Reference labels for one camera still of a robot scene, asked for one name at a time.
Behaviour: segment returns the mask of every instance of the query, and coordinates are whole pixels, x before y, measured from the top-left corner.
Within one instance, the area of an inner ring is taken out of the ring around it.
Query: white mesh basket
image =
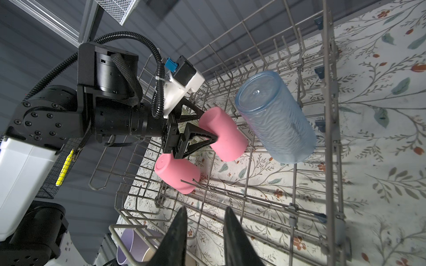
[[[108,14],[110,14],[120,25],[123,25],[132,11],[136,8],[139,0],[95,0]]]

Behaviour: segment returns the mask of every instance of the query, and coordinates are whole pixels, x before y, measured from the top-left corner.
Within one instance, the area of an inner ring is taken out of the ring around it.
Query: translucent blue plastic cup
[[[248,79],[235,105],[275,160],[298,163],[314,152],[315,132],[277,73],[264,71]]]

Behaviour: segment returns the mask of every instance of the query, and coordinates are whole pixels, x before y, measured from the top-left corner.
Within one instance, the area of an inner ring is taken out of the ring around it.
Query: pink cup
[[[189,194],[194,186],[181,180],[195,184],[192,179],[200,181],[200,169],[187,159],[175,159],[171,153],[163,153],[158,157],[154,167],[155,173],[182,194]]]
[[[198,126],[218,136],[210,146],[225,162],[238,159],[248,145],[247,138],[238,130],[234,120],[220,107],[213,107],[200,118]]]

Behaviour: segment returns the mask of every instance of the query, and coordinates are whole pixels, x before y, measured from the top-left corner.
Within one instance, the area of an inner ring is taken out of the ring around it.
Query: yellow marker
[[[74,154],[74,149],[72,149],[71,152],[66,157],[66,160],[62,166],[62,170],[60,171],[58,180],[56,181],[56,186],[62,185],[63,179],[65,178],[66,173],[68,172],[68,168],[71,165],[73,154]]]

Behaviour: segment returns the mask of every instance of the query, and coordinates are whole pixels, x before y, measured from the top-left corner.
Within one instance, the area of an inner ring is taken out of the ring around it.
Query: zip tie
[[[155,76],[155,79],[156,80],[162,80],[162,81],[166,82],[166,80],[164,78],[160,78],[159,76]]]

